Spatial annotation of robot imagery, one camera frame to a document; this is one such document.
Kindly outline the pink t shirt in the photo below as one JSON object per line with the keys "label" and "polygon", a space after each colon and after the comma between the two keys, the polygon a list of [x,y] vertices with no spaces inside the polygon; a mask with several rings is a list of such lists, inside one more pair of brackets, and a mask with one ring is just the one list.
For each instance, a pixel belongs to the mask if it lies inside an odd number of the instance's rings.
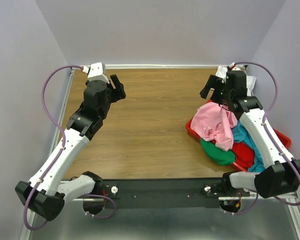
{"label": "pink t shirt", "polygon": [[233,147],[232,129],[237,124],[238,120],[233,112],[211,101],[197,109],[190,129],[206,142],[214,140],[217,148],[228,151]]}

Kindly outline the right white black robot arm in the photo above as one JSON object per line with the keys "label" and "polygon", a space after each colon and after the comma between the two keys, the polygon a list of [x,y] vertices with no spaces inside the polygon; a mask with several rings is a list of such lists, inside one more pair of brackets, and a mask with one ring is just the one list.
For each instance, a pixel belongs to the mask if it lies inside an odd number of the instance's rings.
{"label": "right white black robot arm", "polygon": [[300,159],[295,159],[282,144],[265,117],[258,98],[247,95],[246,74],[231,70],[225,78],[210,75],[200,91],[201,98],[207,98],[211,89],[214,92],[210,100],[234,113],[254,141],[265,167],[260,173],[225,173],[220,191],[231,196],[238,189],[246,189],[257,192],[264,199],[297,191],[300,187]]}

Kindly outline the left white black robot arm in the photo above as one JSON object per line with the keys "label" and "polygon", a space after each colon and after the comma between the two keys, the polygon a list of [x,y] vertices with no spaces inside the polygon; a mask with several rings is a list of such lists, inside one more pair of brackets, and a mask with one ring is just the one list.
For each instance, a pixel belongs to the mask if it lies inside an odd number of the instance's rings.
{"label": "left white black robot arm", "polygon": [[86,81],[83,102],[71,115],[58,145],[30,180],[19,181],[15,187],[26,212],[31,210],[46,221],[52,221],[66,203],[78,197],[105,196],[102,178],[90,171],[64,186],[61,180],[77,155],[103,126],[111,104],[125,98],[124,85],[115,74],[110,76],[109,83]]}

